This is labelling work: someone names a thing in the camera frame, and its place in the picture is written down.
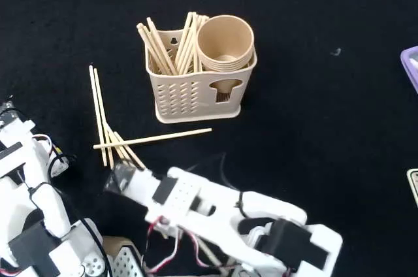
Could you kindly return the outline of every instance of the perforated plate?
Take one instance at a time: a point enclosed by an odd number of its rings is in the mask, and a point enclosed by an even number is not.
[[[145,277],[133,252],[128,247],[122,247],[113,261],[114,277]]]

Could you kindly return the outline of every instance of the black wire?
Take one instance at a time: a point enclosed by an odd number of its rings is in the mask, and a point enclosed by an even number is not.
[[[7,112],[18,112],[19,114],[21,114],[27,120],[29,119],[29,117],[24,112],[22,112],[20,109],[18,109],[16,107],[8,107],[8,108],[3,109],[0,112],[0,116],[2,116],[3,114],[6,114]]]
[[[244,212],[244,202],[242,201],[242,197],[244,196],[244,192],[240,191],[238,188],[234,187],[225,176],[225,171],[223,170],[225,166],[225,158],[227,157],[227,153],[222,153],[221,163],[219,164],[219,173],[221,175],[222,182],[231,189],[237,190],[240,192],[240,195],[238,197],[238,202],[236,202],[235,207],[237,207],[240,210],[241,215],[244,216],[244,218],[249,218],[248,215]]]
[[[63,157],[66,157],[67,159],[72,159],[72,160],[76,160],[77,157],[75,155],[72,154],[58,154],[56,155],[52,160],[50,165],[48,166],[48,171],[46,172],[46,175],[48,176],[48,180],[50,181],[52,179],[52,167],[54,166],[55,162]]]
[[[225,184],[227,187],[230,187],[231,189],[237,190],[239,191],[239,189],[237,189],[236,187],[234,187],[227,179],[227,177],[225,176],[225,171],[224,171],[224,166],[225,166],[225,158],[227,157],[226,152],[222,153],[222,158],[221,158],[221,163],[219,164],[219,173],[221,175],[221,180],[223,182],[223,184]]]
[[[240,196],[238,197],[238,202],[235,204],[235,207],[238,207],[241,215],[243,215],[245,218],[249,218],[248,215],[244,212],[244,202],[242,201],[243,196],[244,192],[240,191]]]
[[[110,266],[109,259],[108,259],[107,255],[106,255],[105,249],[103,248],[103,246],[102,246],[99,238],[97,238],[97,235],[95,234],[95,232],[93,231],[93,229],[90,227],[90,225],[88,224],[88,222],[83,217],[81,217],[81,215],[78,213],[78,210],[75,208],[75,206],[73,205],[73,203],[71,201],[71,198],[67,194],[65,194],[64,192],[62,192],[60,189],[57,189],[56,187],[54,187],[49,182],[41,182],[36,188],[29,189],[29,199],[32,201],[32,195],[36,191],[38,191],[40,187],[42,187],[45,184],[49,185],[52,189],[54,189],[59,194],[59,196],[61,196],[61,198],[66,201],[66,203],[71,208],[71,210],[72,210],[73,214],[76,216],[76,218],[78,218],[81,221],[81,223],[84,225],[84,227],[86,227],[86,229],[90,233],[91,237],[93,238],[94,242],[96,243],[97,247],[99,248],[100,253],[103,256],[104,264],[106,266],[106,270],[109,273],[109,277],[113,277],[112,267]]]

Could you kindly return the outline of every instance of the silver metal plate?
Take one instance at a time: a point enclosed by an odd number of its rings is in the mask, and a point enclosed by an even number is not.
[[[408,170],[406,176],[408,177],[413,197],[415,198],[415,202],[418,206],[418,169]]]

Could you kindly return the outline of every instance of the beige cup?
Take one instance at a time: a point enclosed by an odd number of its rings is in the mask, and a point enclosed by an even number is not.
[[[210,18],[197,33],[197,52],[207,70],[241,69],[251,59],[253,51],[253,30],[236,16]]]

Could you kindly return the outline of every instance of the utensil holder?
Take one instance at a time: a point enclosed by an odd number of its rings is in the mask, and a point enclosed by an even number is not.
[[[158,31],[170,58],[176,56],[182,31]],[[257,54],[254,50],[247,67],[237,71],[203,71],[171,76],[160,74],[145,47],[145,64],[151,79],[157,119],[162,123],[194,122],[239,115],[242,96],[257,64]],[[218,93],[215,82],[222,80],[238,80],[238,85],[228,94]]]

